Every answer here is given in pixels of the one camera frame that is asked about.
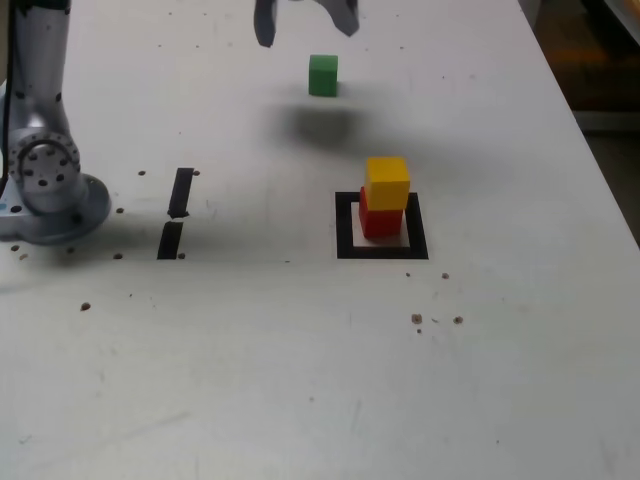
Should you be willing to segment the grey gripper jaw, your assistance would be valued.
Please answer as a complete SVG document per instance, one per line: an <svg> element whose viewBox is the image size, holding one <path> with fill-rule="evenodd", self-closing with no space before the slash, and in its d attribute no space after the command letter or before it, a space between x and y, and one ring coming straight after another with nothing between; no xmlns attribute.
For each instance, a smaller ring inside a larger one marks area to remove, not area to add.
<svg viewBox="0 0 640 480"><path fill-rule="evenodd" d="M358 0L319 0L328 12L335 27L351 37L359 30Z"/></svg>
<svg viewBox="0 0 640 480"><path fill-rule="evenodd" d="M276 35L277 0L256 0L254 31L260 46L270 48Z"/></svg>

